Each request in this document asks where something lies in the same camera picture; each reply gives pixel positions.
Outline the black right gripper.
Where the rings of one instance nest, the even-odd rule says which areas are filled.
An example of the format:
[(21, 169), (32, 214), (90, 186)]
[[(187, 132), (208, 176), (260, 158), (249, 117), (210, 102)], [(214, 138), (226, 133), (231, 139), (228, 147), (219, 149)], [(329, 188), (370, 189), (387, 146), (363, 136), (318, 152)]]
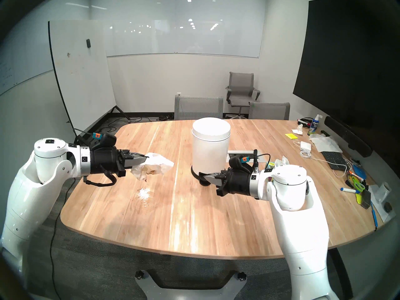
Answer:
[(217, 186), (216, 194), (220, 197), (227, 194), (250, 196), (251, 175), (252, 173), (229, 168), (227, 171), (205, 174), (203, 175), (203, 179)]

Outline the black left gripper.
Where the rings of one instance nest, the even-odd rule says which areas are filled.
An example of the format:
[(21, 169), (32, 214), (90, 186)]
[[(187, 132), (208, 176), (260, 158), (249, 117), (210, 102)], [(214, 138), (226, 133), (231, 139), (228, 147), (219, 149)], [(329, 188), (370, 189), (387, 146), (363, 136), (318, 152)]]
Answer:
[(101, 174), (108, 171), (118, 177), (125, 177), (126, 169), (140, 165), (148, 156), (128, 149), (118, 150), (116, 147), (103, 147), (91, 150), (91, 174)]

